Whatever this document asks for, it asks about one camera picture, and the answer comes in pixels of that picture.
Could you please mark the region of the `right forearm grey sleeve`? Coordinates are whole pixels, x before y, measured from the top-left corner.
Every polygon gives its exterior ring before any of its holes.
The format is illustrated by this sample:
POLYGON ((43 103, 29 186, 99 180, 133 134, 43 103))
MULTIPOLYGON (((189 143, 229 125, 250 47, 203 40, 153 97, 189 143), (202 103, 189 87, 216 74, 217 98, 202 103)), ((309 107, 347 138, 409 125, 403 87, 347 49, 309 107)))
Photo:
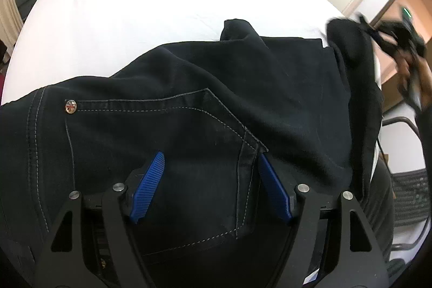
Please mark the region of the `right forearm grey sleeve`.
POLYGON ((432 106, 429 105, 420 113, 416 114, 416 124, 420 133, 420 140, 423 147, 423 156, 426 169, 431 172, 432 166, 432 106))

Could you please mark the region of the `right hand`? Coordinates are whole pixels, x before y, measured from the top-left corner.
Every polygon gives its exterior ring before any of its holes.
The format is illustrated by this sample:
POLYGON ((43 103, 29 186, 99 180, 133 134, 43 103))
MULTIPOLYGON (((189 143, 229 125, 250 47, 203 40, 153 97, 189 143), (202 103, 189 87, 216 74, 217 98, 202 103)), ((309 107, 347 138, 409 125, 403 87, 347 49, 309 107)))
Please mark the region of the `right hand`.
POLYGON ((420 100, 423 108, 431 104, 431 68, 427 60, 418 55, 413 56, 409 52, 400 50, 395 56, 398 68, 399 83, 406 88, 408 81, 416 70, 420 80, 420 100))

